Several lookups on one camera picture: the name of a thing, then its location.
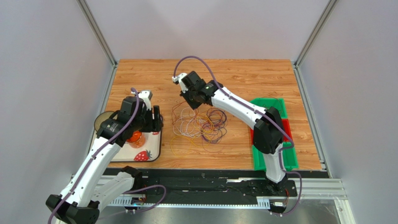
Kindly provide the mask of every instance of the gray wall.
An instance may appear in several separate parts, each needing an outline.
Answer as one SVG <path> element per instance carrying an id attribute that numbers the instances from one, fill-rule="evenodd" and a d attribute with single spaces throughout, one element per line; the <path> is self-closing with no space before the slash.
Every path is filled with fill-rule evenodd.
<path id="1" fill-rule="evenodd" d="M 0 223 L 47 223 L 111 74 L 75 0 L 0 3 Z"/>
<path id="2" fill-rule="evenodd" d="M 328 0 L 87 0 L 114 56 L 295 60 Z"/>
<path id="3" fill-rule="evenodd" d="M 398 2 L 341 0 L 301 66 L 356 222 L 397 223 Z"/>

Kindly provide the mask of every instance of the wooden table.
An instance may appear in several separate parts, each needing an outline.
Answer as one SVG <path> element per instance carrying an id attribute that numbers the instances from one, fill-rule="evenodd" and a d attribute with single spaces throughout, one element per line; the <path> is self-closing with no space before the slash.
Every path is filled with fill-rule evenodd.
<path id="1" fill-rule="evenodd" d="M 171 123 L 171 108 L 183 102 L 181 88 L 171 81 L 178 60 L 120 60 L 107 111 L 120 109 L 122 100 L 130 95 L 130 88 L 138 91 L 152 90 L 152 105 L 159 105 L 164 116 L 162 149 L 160 157 L 153 162 L 112 162 L 110 167 L 135 168 L 208 168 L 208 169 L 253 169 L 249 129 L 242 121 L 227 113 L 227 134 L 218 144 L 205 149 L 191 147 L 183 138 L 176 138 Z M 206 60 L 217 80 L 239 97 L 250 101 L 260 97 L 283 98 L 286 104 L 291 133 L 296 145 L 299 169 L 321 169 L 318 153 L 308 125 L 296 78 L 289 60 Z M 206 82 L 212 78 L 205 66 L 197 60 L 187 59 L 177 70 L 189 73 L 196 71 Z M 201 111 L 209 108 L 200 107 Z"/>

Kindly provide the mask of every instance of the glass jar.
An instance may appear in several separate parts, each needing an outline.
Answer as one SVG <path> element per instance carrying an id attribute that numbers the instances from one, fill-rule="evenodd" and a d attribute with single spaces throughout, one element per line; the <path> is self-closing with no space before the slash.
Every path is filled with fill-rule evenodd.
<path id="1" fill-rule="evenodd" d="M 136 131 L 126 142 L 133 148 L 140 148 L 145 144 L 145 135 L 139 131 Z"/>

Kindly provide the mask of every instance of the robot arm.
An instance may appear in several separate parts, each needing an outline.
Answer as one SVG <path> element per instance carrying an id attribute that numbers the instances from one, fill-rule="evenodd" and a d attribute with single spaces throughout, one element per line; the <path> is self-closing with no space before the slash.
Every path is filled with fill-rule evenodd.
<path id="1" fill-rule="evenodd" d="M 47 199 L 46 205 L 53 211 L 78 181 L 78 186 L 57 210 L 56 217 L 58 219 L 68 224 L 95 223 L 100 212 L 116 197 L 128 190 L 142 187 L 142 173 L 134 168 L 125 167 L 114 179 L 99 189 L 95 189 L 109 162 L 120 151 L 126 140 L 131 138 L 133 132 L 159 132 L 163 127 L 159 107 L 151 107 L 151 91 L 142 91 L 138 97 L 139 108 L 130 125 L 114 142 L 105 146 L 99 154 L 94 156 L 97 149 L 116 135 L 132 117 L 137 99 L 129 96 L 123 100 L 119 111 L 101 121 L 93 147 L 73 179 L 59 195 L 50 195 Z M 88 163 L 91 163 L 90 166 L 84 170 Z"/>
<path id="2" fill-rule="evenodd" d="M 195 71 L 189 74 L 181 73 L 176 77 L 172 77 L 172 81 L 181 86 L 180 96 L 187 101 L 192 109 L 198 108 L 201 104 L 208 104 L 228 111 L 253 129 L 253 145 L 263 153 L 264 161 L 267 166 L 266 176 L 276 184 L 278 190 L 283 189 L 286 177 L 285 173 L 280 168 L 278 160 L 278 151 L 282 148 L 283 142 L 282 133 L 260 114 L 232 100 L 231 97 L 244 102 L 246 105 L 258 111 L 264 111 L 267 116 L 283 128 L 282 120 L 277 109 L 273 107 L 266 109 L 251 104 L 236 96 L 219 83 L 220 87 L 230 95 L 230 97 L 228 97 L 215 85 L 213 80 L 206 83 Z"/>

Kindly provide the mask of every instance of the purple wire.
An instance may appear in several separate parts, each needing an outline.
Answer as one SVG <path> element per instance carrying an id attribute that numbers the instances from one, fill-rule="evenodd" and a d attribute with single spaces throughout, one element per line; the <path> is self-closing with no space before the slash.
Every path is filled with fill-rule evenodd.
<path id="1" fill-rule="evenodd" d="M 133 121 L 135 115 L 138 112 L 138 105 L 140 102 L 140 98 L 138 97 L 138 92 L 135 88 L 131 88 L 131 91 L 133 91 L 135 93 L 135 98 L 137 99 L 137 104 L 135 106 L 133 115 L 131 116 L 130 120 L 128 120 L 128 122 L 125 124 L 125 126 L 118 132 L 116 133 L 111 139 L 109 139 L 107 142 L 105 142 L 101 147 L 99 147 L 97 149 L 97 151 L 95 151 L 95 153 L 92 155 L 92 157 L 90 158 L 90 160 L 87 162 L 87 164 L 84 166 L 82 172 L 80 173 L 80 175 L 77 177 L 75 184 L 72 186 L 72 188 L 69 190 L 69 193 L 65 195 L 65 197 L 58 203 L 58 205 L 54 208 L 54 210 L 52 211 L 47 224 L 51 224 L 51 221 L 53 219 L 53 217 L 55 216 L 55 213 L 58 211 L 59 207 L 61 207 L 61 205 L 68 199 L 69 196 L 71 196 L 71 192 L 73 192 L 76 187 L 78 186 L 80 180 L 83 178 L 83 175 L 86 173 L 88 167 L 90 166 L 90 164 L 92 163 L 92 161 L 94 160 L 93 158 L 95 158 L 109 143 L 111 143 L 112 141 L 114 141 L 122 132 L 124 132 L 124 130 L 126 130 L 126 128 L 131 124 L 131 122 Z"/>
<path id="2" fill-rule="evenodd" d="M 286 132 L 284 132 L 284 130 L 283 130 L 278 124 L 276 124 L 270 117 L 268 117 L 267 115 L 265 115 L 263 112 L 258 111 L 258 110 L 256 110 L 256 109 L 252 108 L 251 106 L 245 104 L 244 102 L 240 101 L 239 99 L 230 96 L 225 90 L 223 90 L 223 89 L 221 88 L 220 84 L 217 82 L 217 80 L 216 80 L 216 78 L 215 78 L 215 76 L 214 76 L 212 70 L 210 69 L 210 67 L 209 67 L 209 66 L 207 65 L 207 63 L 206 63 L 205 61 L 203 61 L 203 59 L 201 59 L 200 57 L 197 57 L 197 56 L 186 56 L 186 57 L 181 58 L 181 60 L 179 60 L 179 62 L 177 63 L 177 65 L 176 65 L 176 67 L 175 67 L 175 69 L 174 69 L 174 74 L 173 74 L 174 77 L 176 76 L 177 68 L 178 68 L 178 66 L 180 65 L 180 63 L 181 63 L 183 60 L 187 59 L 187 58 L 195 58 L 195 59 L 198 59 L 200 62 L 202 62 L 202 63 L 206 66 L 207 70 L 209 70 L 210 75 L 212 75 L 212 78 L 213 78 L 213 80 L 214 80 L 214 83 L 216 84 L 216 86 L 218 87 L 218 89 L 219 89 L 222 93 L 224 93 L 227 97 L 229 97 L 230 99 L 234 100 L 235 102 L 241 104 L 242 106 L 244 106 L 244 107 L 246 107 L 246 108 L 248 108 L 248 109 L 254 111 L 255 113 L 258 113 L 258 114 L 260 114 L 261 116 L 265 117 L 273 126 L 275 126 L 275 127 L 278 129 L 278 131 L 280 131 L 280 132 L 289 140 L 289 142 L 291 143 L 291 146 L 281 148 L 281 149 L 279 150 L 279 152 L 278 152 L 278 157 L 279 157 L 279 166 L 280 166 L 280 168 L 282 169 L 282 171 L 285 172 L 286 174 L 296 174 L 296 175 L 299 177 L 299 179 L 300 179 L 300 190 L 299 190 L 299 193 L 298 193 L 298 198 L 297 198 L 296 204 L 294 204 L 293 208 L 292 208 L 290 211 L 283 213 L 284 215 L 289 215 L 289 214 L 291 214 L 291 213 L 297 208 L 297 206 L 298 206 L 298 204 L 299 204 L 299 201 L 300 201 L 300 198 L 301 198 L 301 190 L 302 190 L 302 188 L 303 188 L 303 183 L 302 183 L 301 174 L 300 174 L 299 172 L 296 172 L 296 171 L 290 171 L 290 172 L 288 172 L 288 171 L 286 171 L 286 170 L 284 169 L 284 166 L 283 166 L 283 163 L 282 163 L 282 154 L 281 154 L 281 152 L 282 152 L 283 150 L 293 148 L 293 147 L 294 147 L 293 140 L 292 140 L 292 139 L 290 138 L 290 136 L 289 136 L 288 134 L 286 134 Z M 277 215 L 277 216 L 280 216 L 282 213 L 274 213 L 274 214 Z"/>
<path id="3" fill-rule="evenodd" d="M 163 201 L 164 197 L 166 197 L 166 187 L 165 186 L 160 185 L 160 184 L 155 184 L 155 185 L 152 185 L 152 186 L 149 186 L 149 187 L 145 187 L 145 188 L 141 188 L 141 189 L 138 189 L 138 190 L 129 190 L 129 191 L 124 192 L 124 194 L 134 194 L 134 193 L 137 193 L 137 192 L 141 192 L 141 191 L 148 190 L 148 189 L 151 189 L 151 188 L 158 188 L 158 187 L 163 188 L 162 198 L 158 202 L 156 202 L 154 205 L 152 205 L 152 206 L 150 206 L 148 208 L 140 209 L 140 210 L 136 210 L 135 211 L 136 213 L 137 212 L 145 212 L 145 211 L 148 211 L 148 210 L 151 210 L 151 209 L 155 208 L 158 204 L 160 204 Z M 106 219 L 106 218 L 109 218 L 109 217 L 112 217 L 112 216 L 116 216 L 116 215 L 119 215 L 119 214 L 123 214 L 123 213 L 126 213 L 126 212 L 125 211 L 118 211 L 118 212 L 116 212 L 114 214 L 111 214 L 109 216 L 101 217 L 98 220 Z"/>

